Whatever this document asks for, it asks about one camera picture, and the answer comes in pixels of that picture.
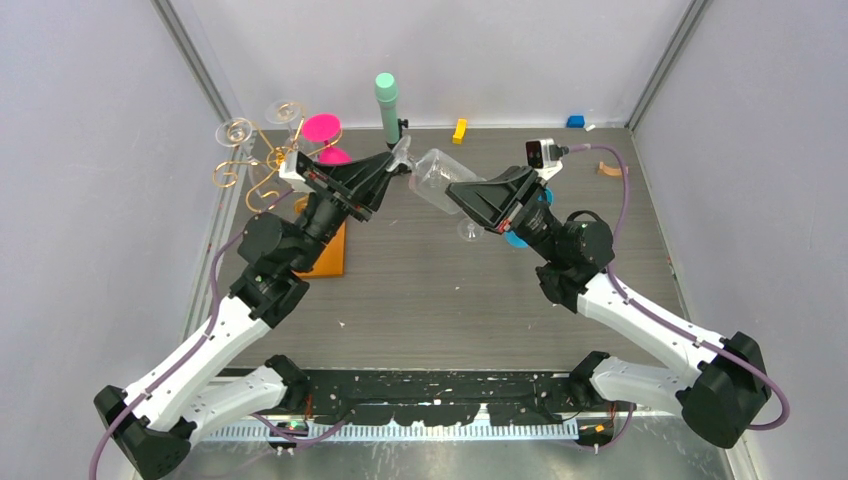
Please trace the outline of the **blue wine glass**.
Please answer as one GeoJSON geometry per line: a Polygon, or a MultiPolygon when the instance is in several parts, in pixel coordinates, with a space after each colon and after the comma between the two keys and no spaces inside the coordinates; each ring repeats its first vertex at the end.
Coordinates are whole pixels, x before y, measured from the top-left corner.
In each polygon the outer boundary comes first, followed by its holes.
{"type": "Polygon", "coordinates": [[[515,229],[504,234],[506,241],[515,248],[530,248],[529,240],[536,242],[540,232],[545,229],[543,215],[549,210],[554,201],[554,194],[549,188],[545,188],[536,199],[536,209],[528,214],[525,221],[515,229]]]}

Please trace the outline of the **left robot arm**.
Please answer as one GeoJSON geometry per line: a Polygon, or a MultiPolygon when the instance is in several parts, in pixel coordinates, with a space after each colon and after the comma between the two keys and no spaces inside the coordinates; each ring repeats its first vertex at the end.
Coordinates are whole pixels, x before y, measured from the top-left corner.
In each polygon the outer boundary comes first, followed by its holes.
{"type": "Polygon", "coordinates": [[[207,435],[244,416],[277,408],[298,412],[307,379],[277,356],[245,379],[211,388],[239,353],[276,328],[308,291],[304,274],[346,220],[369,220],[393,175],[406,164],[383,152],[343,165],[305,154],[295,171],[308,188],[294,221],[271,210],[253,215],[230,245],[246,265],[226,295],[215,295],[208,319],[160,364],[127,387],[104,387],[94,399],[105,431],[89,462],[95,478],[103,451],[114,443],[136,472],[160,479],[174,471],[207,435]]]}

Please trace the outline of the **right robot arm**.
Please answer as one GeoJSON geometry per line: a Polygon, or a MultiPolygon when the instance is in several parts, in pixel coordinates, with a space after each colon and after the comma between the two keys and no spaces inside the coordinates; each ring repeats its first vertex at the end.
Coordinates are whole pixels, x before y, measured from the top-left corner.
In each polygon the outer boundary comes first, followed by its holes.
{"type": "Polygon", "coordinates": [[[615,330],[661,363],[593,351],[571,372],[574,403],[591,411],[623,401],[674,414],[724,449],[757,429],[754,420],[776,390],[758,342],[702,328],[626,286],[610,268],[609,224],[590,210],[557,219],[545,190],[535,170],[511,167],[491,180],[452,183],[445,193],[483,229],[513,232],[541,256],[535,272],[551,303],[615,330]]]}

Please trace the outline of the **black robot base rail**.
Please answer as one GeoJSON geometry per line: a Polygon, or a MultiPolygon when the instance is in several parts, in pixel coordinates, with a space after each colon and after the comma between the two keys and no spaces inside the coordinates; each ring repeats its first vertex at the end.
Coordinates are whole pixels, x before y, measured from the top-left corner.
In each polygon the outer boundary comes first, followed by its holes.
{"type": "Polygon", "coordinates": [[[159,473],[192,447],[247,416],[264,425],[273,447],[307,447],[325,439],[565,438],[592,451],[613,443],[614,418],[580,426],[582,412],[607,408],[631,421],[632,403],[603,400],[576,373],[301,370],[276,355],[226,385],[192,394],[170,427],[135,413],[123,425],[159,473]]]}

